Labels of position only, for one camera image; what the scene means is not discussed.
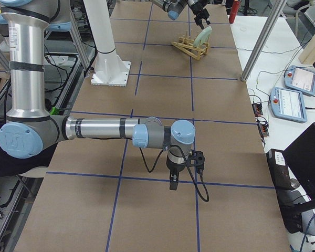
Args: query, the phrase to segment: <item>black tape band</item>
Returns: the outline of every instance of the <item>black tape band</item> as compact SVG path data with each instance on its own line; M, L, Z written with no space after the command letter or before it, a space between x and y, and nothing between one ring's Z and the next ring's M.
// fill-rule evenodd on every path
M171 135L172 135L171 128L165 126L164 127L164 134L163 134L163 145L162 145L162 148L164 150L168 150L170 147Z
M116 50L116 48L114 48L112 51L109 51L109 52L102 52L102 51L98 51L98 52L101 54L110 54L110 53L114 52L115 50Z
M24 16L29 16L29 17L41 19L41 20L47 22L48 24L50 23L49 17L42 15L40 13L37 13L37 12L32 12L32 11L26 10L26 9L20 9L20 8L16 8L16 7L2 7L1 12L2 13L7 12L7 13L21 14Z
M126 138L125 123L126 123L126 118L120 118L120 122L119 122L119 136L120 136L121 139L125 139Z
M67 137L67 132L66 132L66 124L67 124L68 118L69 118L69 115L64 117L63 122L62 122L62 136L65 140L69 140Z
M50 19L50 22L55 20L56 17L58 17L60 10L61 10L61 0L57 0L57 10L54 16Z
M57 129L57 137L56 137L56 141L55 141L55 142L57 142L57 140L59 139L59 134L60 134L59 126L57 125L57 122L53 118L50 117L50 120L54 123L54 125L56 126L56 129Z
M76 121L75 133L76 133L77 138L85 138L82 135L82 131L81 131L81 127L80 127L80 125L82 124L83 120L84 120L84 118L78 118L77 121Z
M44 72L43 65L16 62L16 61L10 61L9 68L11 70L19 70L19 71Z
M47 117L36 117L36 118L19 118L19 117L6 117L10 122L44 122L50 119L50 116Z

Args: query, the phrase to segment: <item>ur logo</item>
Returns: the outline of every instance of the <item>ur logo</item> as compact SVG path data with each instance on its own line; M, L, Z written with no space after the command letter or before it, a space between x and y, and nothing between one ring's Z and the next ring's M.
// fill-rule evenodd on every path
M24 150L23 136L17 133L6 133L6 145L8 150Z

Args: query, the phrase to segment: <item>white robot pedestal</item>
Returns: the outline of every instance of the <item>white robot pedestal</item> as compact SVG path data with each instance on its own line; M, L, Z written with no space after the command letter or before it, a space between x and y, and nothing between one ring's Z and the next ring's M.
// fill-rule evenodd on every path
M93 85L126 86L131 63L117 55L106 0L84 0L98 50Z

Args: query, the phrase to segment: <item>white table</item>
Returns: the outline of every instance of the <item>white table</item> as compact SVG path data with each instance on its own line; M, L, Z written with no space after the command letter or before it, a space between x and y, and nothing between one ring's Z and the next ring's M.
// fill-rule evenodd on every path
M232 33L234 36L235 44L238 50L239 60L242 68L245 67L247 60L258 36L265 24L266 17L250 17L250 16L237 16L235 22L231 25ZM300 46L292 30L288 26L284 18L279 18L269 39L266 42L263 51L265 52L277 52L281 53L289 51ZM254 69L251 72L250 77L247 80L247 87L255 91L255 95L259 96L262 101L267 101L268 96L256 89L257 77L260 71L267 72L279 72L286 69L288 62L291 60L295 52L299 50L293 50L284 54L269 54L261 53ZM290 65L306 66L302 65L298 59L298 56L302 53L303 49L297 53L294 60ZM258 88L267 94L270 94L274 86L284 87L283 72L276 75L262 72L258 78ZM304 96L304 102L306 107L315 107L315 98ZM310 124L315 122L315 110L307 110L308 121L306 123L292 122L275 118L272 115L271 109L268 108L268 103L263 103L264 117L269 120L269 135L265 138L265 153L270 149L284 150L291 142L293 142ZM302 233L288 234L290 243L297 251L300 249L301 241L303 238ZM315 241L315 237L308 236L309 241ZM315 244L305 243L303 251L315 250Z

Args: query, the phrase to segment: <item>black cloth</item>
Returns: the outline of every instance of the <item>black cloth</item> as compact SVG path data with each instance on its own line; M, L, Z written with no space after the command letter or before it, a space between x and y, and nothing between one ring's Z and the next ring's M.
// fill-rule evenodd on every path
M0 147L0 176L13 176L38 166L49 166L56 144L28 159L16 159L9 156Z

